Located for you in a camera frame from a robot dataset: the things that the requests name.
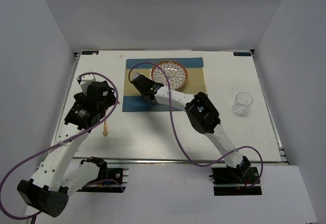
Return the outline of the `patterned ceramic plate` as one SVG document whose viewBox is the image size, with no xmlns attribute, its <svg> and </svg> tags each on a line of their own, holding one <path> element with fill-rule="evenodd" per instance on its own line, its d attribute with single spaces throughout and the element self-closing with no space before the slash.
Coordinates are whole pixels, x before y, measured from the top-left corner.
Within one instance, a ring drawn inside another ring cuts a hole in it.
<svg viewBox="0 0 326 224">
<path fill-rule="evenodd" d="M 162 70 L 164 70 L 172 90 L 177 90 L 185 85 L 188 78 L 188 73 L 182 64 L 176 61 L 163 61 L 158 63 L 157 66 L 159 66 L 160 69 L 154 66 L 151 71 L 151 78 L 153 81 L 168 86 L 166 77 L 162 72 Z"/>
</svg>

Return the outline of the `clear drinking glass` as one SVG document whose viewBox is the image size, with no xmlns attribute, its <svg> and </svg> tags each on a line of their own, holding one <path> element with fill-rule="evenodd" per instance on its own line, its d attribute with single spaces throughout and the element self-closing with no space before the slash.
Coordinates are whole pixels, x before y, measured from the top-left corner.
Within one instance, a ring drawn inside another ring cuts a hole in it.
<svg viewBox="0 0 326 224">
<path fill-rule="evenodd" d="M 252 96 L 246 92 L 240 92 L 235 96 L 235 101 L 232 105 L 232 110 L 237 115 L 244 115 L 249 111 L 249 108 L 252 104 Z"/>
</svg>

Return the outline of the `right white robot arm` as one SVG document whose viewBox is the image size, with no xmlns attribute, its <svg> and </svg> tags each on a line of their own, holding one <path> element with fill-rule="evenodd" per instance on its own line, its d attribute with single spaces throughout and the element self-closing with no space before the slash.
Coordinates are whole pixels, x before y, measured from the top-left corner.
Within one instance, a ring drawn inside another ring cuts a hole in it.
<svg viewBox="0 0 326 224">
<path fill-rule="evenodd" d="M 233 181 L 240 183 L 248 177 L 251 163 L 236 149 L 225 133 L 219 118 L 220 114 L 205 93 L 185 94 L 154 82 L 141 74 L 137 74 L 130 80 L 130 83 L 146 101 L 184 111 L 194 130 L 205 135 L 219 153 L 224 155 L 225 164 L 230 170 L 230 177 Z"/>
</svg>

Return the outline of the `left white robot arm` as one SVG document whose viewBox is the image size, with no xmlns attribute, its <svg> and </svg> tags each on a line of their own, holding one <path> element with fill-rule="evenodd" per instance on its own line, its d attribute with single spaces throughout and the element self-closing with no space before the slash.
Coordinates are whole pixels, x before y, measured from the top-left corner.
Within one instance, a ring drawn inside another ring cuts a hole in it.
<svg viewBox="0 0 326 224">
<path fill-rule="evenodd" d="M 82 142 L 104 118 L 106 110 L 116 103 L 114 89 L 107 81 L 94 79 L 81 84 L 82 91 L 74 95 L 74 104 L 64 118 L 59 146 L 51 150 L 37 171 L 21 180 L 17 190 L 27 205 L 58 217 L 69 198 L 90 182 L 107 179 L 107 163 L 97 157 L 81 161 L 78 169 L 67 174 L 72 158 Z"/>
</svg>

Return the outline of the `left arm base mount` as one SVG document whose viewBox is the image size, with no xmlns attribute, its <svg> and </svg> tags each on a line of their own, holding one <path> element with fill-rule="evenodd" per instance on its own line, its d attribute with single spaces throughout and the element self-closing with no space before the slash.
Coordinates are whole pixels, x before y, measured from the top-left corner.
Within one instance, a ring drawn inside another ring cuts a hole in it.
<svg viewBox="0 0 326 224">
<path fill-rule="evenodd" d="M 128 176 L 127 168 L 107 168 L 100 178 L 87 183 L 78 192 L 123 193 Z"/>
</svg>

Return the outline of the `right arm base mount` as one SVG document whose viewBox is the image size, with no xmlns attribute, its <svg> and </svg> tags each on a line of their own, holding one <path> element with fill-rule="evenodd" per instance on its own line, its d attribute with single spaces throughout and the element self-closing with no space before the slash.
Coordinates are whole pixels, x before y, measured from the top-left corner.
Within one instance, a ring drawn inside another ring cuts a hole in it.
<svg viewBox="0 0 326 224">
<path fill-rule="evenodd" d="M 213 181 L 214 196 L 262 195 L 256 167 L 250 167 L 242 179 L 226 167 L 212 168 L 212 174 L 209 177 Z"/>
</svg>

